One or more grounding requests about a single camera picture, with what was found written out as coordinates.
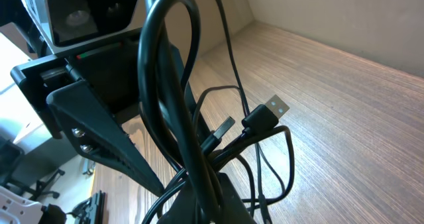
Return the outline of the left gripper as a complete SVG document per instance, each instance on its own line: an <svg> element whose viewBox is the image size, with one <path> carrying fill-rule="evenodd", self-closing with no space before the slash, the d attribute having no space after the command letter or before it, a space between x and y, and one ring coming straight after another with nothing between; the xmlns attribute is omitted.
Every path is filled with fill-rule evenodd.
<svg viewBox="0 0 424 224"><path fill-rule="evenodd" d="M137 114L137 33L15 66L11 77L54 138L152 194L164 186L121 125Z"/></svg>

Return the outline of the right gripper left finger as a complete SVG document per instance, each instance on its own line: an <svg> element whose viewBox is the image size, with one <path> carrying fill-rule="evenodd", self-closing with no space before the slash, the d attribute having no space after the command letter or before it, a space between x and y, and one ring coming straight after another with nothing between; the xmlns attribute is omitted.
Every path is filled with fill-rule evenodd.
<svg viewBox="0 0 424 224"><path fill-rule="evenodd" d="M188 181L177 195L171 208L164 214L165 224L202 223L201 208L197 195Z"/></svg>

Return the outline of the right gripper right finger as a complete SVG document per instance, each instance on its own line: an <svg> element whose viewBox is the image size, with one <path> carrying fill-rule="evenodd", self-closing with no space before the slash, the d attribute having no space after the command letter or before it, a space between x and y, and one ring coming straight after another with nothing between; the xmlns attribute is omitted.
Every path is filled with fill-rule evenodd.
<svg viewBox="0 0 424 224"><path fill-rule="evenodd" d="M224 173L218 173L219 183L223 192L223 204L221 205L221 224L255 224L250 216L229 177Z"/></svg>

